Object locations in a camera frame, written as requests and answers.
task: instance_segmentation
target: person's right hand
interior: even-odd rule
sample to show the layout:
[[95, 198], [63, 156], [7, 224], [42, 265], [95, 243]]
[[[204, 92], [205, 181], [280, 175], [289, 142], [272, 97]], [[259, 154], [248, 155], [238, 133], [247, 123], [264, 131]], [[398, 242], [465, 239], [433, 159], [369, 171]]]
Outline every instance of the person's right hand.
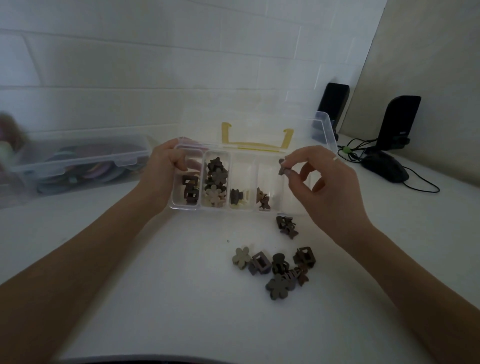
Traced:
[[[315, 224], [343, 247], [372, 224], [363, 206], [357, 174], [335, 157], [322, 146], [307, 146], [286, 156], [281, 165], [291, 168], [307, 162], [300, 174], [285, 170], [288, 186]], [[310, 189], [303, 182], [313, 170], [322, 177]]]

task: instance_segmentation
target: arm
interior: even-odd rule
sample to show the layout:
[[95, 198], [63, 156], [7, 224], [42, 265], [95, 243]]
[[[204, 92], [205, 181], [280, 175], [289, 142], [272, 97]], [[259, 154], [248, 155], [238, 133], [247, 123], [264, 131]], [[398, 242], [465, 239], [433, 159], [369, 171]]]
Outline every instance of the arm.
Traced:
[[0, 286], [2, 363], [46, 363], [60, 348], [134, 237], [167, 204], [175, 167], [171, 140], [154, 149], [137, 186], [64, 245]]
[[[313, 221], [359, 262], [399, 309], [440, 363], [473, 363], [480, 357], [480, 311], [449, 289], [377, 230], [367, 217], [355, 171], [320, 146], [301, 148], [282, 166], [293, 194]], [[310, 190], [303, 181], [318, 170]]]

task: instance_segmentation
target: person's left hand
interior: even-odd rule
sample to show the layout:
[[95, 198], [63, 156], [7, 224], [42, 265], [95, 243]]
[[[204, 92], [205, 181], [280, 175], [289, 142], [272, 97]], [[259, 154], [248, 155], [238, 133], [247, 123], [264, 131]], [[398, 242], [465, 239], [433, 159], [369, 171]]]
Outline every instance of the person's left hand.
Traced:
[[171, 139], [152, 151], [140, 181], [130, 192], [152, 209], [154, 215], [162, 212], [167, 206], [173, 188], [175, 168], [187, 170], [185, 151], [173, 149], [178, 139]]

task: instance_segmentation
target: white brick wall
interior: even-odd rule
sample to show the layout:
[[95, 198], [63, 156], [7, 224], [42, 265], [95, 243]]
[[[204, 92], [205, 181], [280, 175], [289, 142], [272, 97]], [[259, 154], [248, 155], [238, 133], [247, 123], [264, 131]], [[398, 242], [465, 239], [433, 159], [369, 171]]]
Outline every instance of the white brick wall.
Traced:
[[33, 136], [160, 139], [191, 106], [313, 115], [355, 87], [385, 3], [0, 0], [0, 110]]

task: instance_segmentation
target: white desk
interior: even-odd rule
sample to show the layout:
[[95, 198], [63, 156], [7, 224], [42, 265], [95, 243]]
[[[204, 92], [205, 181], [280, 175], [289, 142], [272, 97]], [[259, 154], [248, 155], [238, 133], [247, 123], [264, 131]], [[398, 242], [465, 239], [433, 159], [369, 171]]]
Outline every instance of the white desk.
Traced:
[[[480, 306], [480, 190], [399, 160], [440, 194], [353, 166], [374, 224], [442, 282]], [[0, 282], [60, 246], [127, 193], [115, 185], [0, 210]], [[165, 211], [99, 294], [61, 351], [73, 362], [197, 357], [229, 363], [432, 363], [375, 281], [308, 218], [293, 241], [275, 216]], [[310, 281], [271, 301], [231, 262], [247, 245], [268, 257], [309, 245]]]

